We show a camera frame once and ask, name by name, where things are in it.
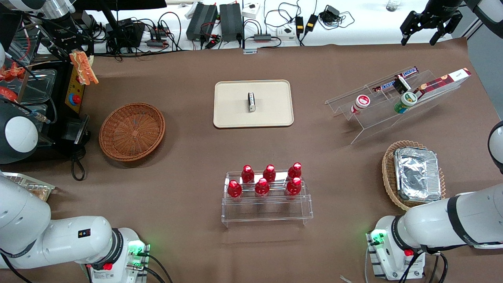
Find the foil container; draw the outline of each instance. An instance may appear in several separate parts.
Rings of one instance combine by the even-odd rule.
[[[440,200],[441,187],[437,155],[431,150],[404,147],[395,150],[398,196],[403,200]]]

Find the clear acrylic rack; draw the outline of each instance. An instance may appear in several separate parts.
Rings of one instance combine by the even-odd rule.
[[[460,86],[453,86],[452,88],[442,88],[438,91],[428,92],[414,106],[408,108],[405,113],[398,114],[394,110],[394,105],[400,100],[401,95],[395,88],[391,87],[377,92],[373,91],[373,88],[393,81],[396,75],[410,69],[412,67],[405,68],[358,89],[325,101],[325,105],[330,106],[334,112],[334,116],[343,114],[347,121],[352,120],[357,122],[355,125],[357,125],[356,132],[358,134],[351,144],[373,136],[393,127],[399,122],[437,106],[450,95],[451,91],[460,88]],[[420,85],[433,81],[436,78],[430,70],[427,70],[410,75],[405,80],[409,83],[411,89],[415,90]],[[355,115],[351,113],[351,106],[361,94],[367,95],[370,98],[370,105]]]
[[[253,183],[243,184],[241,172],[227,172],[222,197],[222,223],[271,220],[302,220],[303,224],[313,218],[311,194],[302,179],[302,190],[296,196],[285,196],[288,183],[288,170],[276,170],[276,180],[270,182],[269,194],[265,197],[255,196],[255,184],[262,174],[255,174]],[[240,198],[227,194],[230,180],[241,184],[243,192]]]

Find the brown wicker basket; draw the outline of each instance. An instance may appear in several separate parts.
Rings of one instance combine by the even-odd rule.
[[[135,161],[150,154],[166,130],[162,113],[146,103],[126,104],[112,112],[100,129],[100,147],[113,160]]]
[[[403,200],[398,196],[398,191],[396,189],[396,174],[395,174],[395,157],[394,152],[399,148],[404,147],[415,147],[421,149],[427,149],[422,144],[416,143],[410,140],[401,140],[396,143],[390,145],[384,157],[382,159],[382,179],[384,181],[384,187],[386,188],[386,192],[388,193],[391,200],[401,209],[407,211],[409,208],[424,204],[422,202]],[[442,199],[445,198],[445,181],[444,174],[442,173],[442,169],[439,168],[439,177],[440,177],[440,187]]]

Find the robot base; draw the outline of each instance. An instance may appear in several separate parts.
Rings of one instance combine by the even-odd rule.
[[[119,228],[124,239],[122,251],[113,264],[111,270],[94,270],[89,268],[93,283],[136,283],[136,279],[144,277],[142,271],[126,268],[128,262],[142,263],[142,257],[132,255],[131,252],[146,252],[147,246],[140,241],[138,235],[129,228]]]
[[[412,259],[412,256],[404,254],[393,239],[391,224],[394,219],[394,216],[381,218],[376,228],[370,234],[366,234],[374,274],[376,277],[385,277],[387,280],[400,280]],[[370,246],[370,243],[376,240],[381,244]],[[423,253],[410,267],[407,279],[422,278],[424,266],[425,254]]]

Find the brown tabletop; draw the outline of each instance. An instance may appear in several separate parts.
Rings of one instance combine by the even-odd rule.
[[[343,117],[332,117],[324,101],[410,65],[436,76],[467,67],[473,76],[426,114],[350,146],[356,134],[348,132]],[[420,142],[437,152],[448,196],[503,180],[487,151],[487,136],[499,119],[464,39],[433,47],[329,45],[260,49],[255,55],[239,49],[205,50],[120,63],[100,57],[93,69],[100,83],[86,88],[81,110],[91,116],[93,133],[82,162],[86,180],[74,181],[70,163],[64,161],[3,169],[58,186],[49,198],[53,219],[96,215],[113,227],[134,229],[152,244],[152,255],[165,264],[175,283],[340,282],[341,274],[363,282],[364,233],[382,216],[404,213],[387,196],[381,174],[382,156],[398,140]],[[272,79],[291,84],[292,126],[213,126],[217,82]],[[158,107],[166,132],[151,156],[119,164],[103,155],[98,133],[108,114],[130,102]],[[244,164],[257,171],[269,163],[287,169],[295,161],[302,163],[312,194],[314,219],[306,226],[256,222],[227,229],[222,224],[225,172]],[[498,250],[462,247],[445,254],[445,282],[496,282],[503,277]],[[428,281],[433,261],[427,258],[427,278],[416,282]],[[75,263],[21,273],[33,282],[87,282]],[[8,270],[0,271],[0,281],[20,282]]]

